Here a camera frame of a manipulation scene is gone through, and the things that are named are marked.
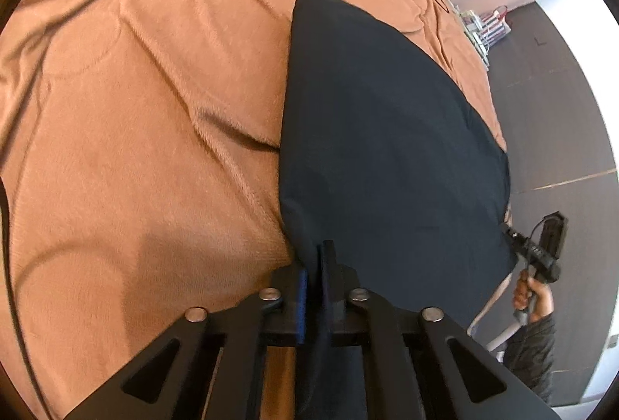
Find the person's right hand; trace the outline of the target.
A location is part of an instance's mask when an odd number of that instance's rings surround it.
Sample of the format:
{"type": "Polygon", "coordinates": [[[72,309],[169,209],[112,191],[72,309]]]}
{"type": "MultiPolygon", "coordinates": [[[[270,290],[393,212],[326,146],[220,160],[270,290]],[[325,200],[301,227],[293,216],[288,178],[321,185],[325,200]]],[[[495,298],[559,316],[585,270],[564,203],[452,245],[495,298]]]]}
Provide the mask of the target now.
{"type": "Polygon", "coordinates": [[[519,273],[513,294],[513,307],[526,315],[526,325],[541,321],[554,313],[551,286],[538,281],[528,270],[519,273]]]}

